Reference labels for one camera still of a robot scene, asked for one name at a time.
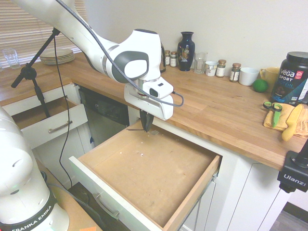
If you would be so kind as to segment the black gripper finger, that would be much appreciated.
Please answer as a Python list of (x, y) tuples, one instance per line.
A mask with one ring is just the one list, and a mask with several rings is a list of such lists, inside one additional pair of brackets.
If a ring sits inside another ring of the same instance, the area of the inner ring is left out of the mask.
[(140, 120), (142, 124), (142, 128), (147, 132), (147, 112), (144, 110), (140, 110)]
[(145, 131), (148, 132), (152, 126), (154, 116), (150, 113), (146, 113)]

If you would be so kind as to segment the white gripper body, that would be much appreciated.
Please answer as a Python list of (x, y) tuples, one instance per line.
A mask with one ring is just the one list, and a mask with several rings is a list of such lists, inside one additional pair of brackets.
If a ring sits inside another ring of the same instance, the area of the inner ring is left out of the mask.
[(149, 97), (141, 97), (131, 84), (125, 85), (124, 98), (126, 102), (162, 120), (168, 120), (173, 116), (174, 107), (172, 105), (160, 103)]

